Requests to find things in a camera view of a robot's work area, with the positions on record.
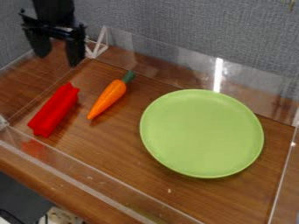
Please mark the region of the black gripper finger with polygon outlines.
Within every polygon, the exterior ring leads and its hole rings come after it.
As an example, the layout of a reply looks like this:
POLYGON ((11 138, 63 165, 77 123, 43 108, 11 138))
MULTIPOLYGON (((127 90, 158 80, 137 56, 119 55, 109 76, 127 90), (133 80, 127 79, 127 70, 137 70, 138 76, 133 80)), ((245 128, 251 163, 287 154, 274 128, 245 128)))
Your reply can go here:
POLYGON ((75 67, 86 58, 86 31, 83 29, 66 28, 66 53, 70 66, 75 67))
POLYGON ((52 50, 52 42, 48 34, 42 30, 26 30, 26 37, 35 54, 44 58, 52 50))

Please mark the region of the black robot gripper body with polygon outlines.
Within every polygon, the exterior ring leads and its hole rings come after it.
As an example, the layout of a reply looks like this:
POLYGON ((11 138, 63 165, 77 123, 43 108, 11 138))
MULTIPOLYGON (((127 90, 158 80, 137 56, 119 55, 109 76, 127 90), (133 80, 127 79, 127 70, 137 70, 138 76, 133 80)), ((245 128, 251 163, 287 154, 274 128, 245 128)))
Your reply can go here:
POLYGON ((75 15, 69 15, 60 21, 51 22, 38 18, 35 9, 22 9, 22 27, 26 31, 39 33, 56 39, 85 39, 87 26, 75 15))

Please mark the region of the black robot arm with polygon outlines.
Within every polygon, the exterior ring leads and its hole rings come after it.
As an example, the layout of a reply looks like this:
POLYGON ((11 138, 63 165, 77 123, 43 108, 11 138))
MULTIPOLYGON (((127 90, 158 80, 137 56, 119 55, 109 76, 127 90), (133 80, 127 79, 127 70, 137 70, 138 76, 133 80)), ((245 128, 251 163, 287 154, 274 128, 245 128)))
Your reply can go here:
POLYGON ((66 42, 71 67, 86 58, 87 26, 75 17, 74 0, 32 0, 32 8, 22 9, 23 31, 35 54, 44 58, 52 51, 52 39, 66 42))

